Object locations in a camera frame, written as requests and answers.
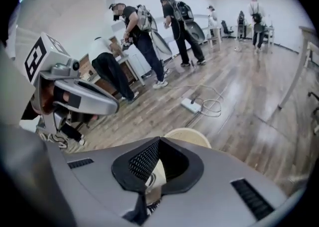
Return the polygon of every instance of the power strip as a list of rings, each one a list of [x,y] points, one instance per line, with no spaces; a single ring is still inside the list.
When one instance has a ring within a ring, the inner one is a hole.
[[[201,110],[200,104],[197,104],[196,102],[192,104],[189,98],[185,98],[184,100],[182,100],[181,105],[194,114],[200,112]]]

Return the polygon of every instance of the backpack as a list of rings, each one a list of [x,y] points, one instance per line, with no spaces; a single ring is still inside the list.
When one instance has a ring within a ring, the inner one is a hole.
[[[141,31],[151,31],[152,30],[152,15],[150,12],[146,9],[144,5],[138,5],[137,6],[136,13],[138,14],[139,21],[138,21],[138,28]]]
[[[241,26],[244,25],[244,18],[242,16],[238,18],[238,25],[241,25]]]
[[[258,13],[259,11],[259,4],[257,3],[257,13],[253,13],[253,20],[255,23],[261,22],[261,15]]]
[[[194,21],[193,12],[190,7],[182,1],[176,3],[174,16],[177,21]]]

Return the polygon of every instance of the black pants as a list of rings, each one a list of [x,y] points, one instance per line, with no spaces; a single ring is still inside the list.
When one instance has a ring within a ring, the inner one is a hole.
[[[164,68],[156,56],[153,42],[148,33],[141,33],[137,39],[134,40],[134,45],[143,54],[144,58],[155,71],[158,81],[164,80]]]
[[[256,32],[254,32],[254,38],[253,38],[253,45],[255,46],[256,45],[256,42],[257,42],[257,34],[258,33],[256,33]],[[260,35],[259,35],[259,42],[258,42],[258,45],[257,45],[257,47],[258,48],[261,48],[261,45],[263,44],[263,42],[264,42],[264,32],[260,32],[259,33]]]
[[[92,66],[99,76],[108,81],[123,97],[129,101],[134,98],[129,81],[112,54],[100,54],[92,61]]]
[[[69,138],[74,139],[77,142],[80,142],[82,134],[79,133],[75,128],[65,123],[62,128],[60,129],[65,135]]]
[[[190,44],[191,49],[193,50],[194,56],[197,60],[204,60],[203,52],[200,49],[199,44],[189,35],[189,33],[185,30],[184,26],[180,26],[180,34],[174,36],[176,39],[176,44],[179,49],[179,53],[182,59],[182,62],[187,64],[189,63],[189,57],[187,54],[187,48],[185,44],[185,40]]]

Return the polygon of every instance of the round stool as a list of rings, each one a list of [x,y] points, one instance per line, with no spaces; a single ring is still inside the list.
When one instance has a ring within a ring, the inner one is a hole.
[[[178,128],[171,130],[164,137],[183,140],[195,145],[211,148],[208,139],[199,131],[191,128]]]

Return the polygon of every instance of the wooden cabinet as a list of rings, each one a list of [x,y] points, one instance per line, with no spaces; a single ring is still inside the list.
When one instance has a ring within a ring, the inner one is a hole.
[[[126,65],[126,63],[121,63],[120,66],[121,66],[124,74],[128,78],[129,84],[134,82],[135,78],[134,78],[133,74],[131,73],[130,69],[128,68],[128,66]],[[82,58],[80,60],[80,73],[81,73],[80,77],[83,78],[84,74],[88,74],[89,72],[91,74],[96,73],[96,71],[94,70],[94,68],[92,67],[92,65],[89,61],[89,56],[86,55],[84,58]],[[104,79],[99,79],[95,84],[112,95],[115,95],[117,93],[117,91],[114,89],[114,87]]]

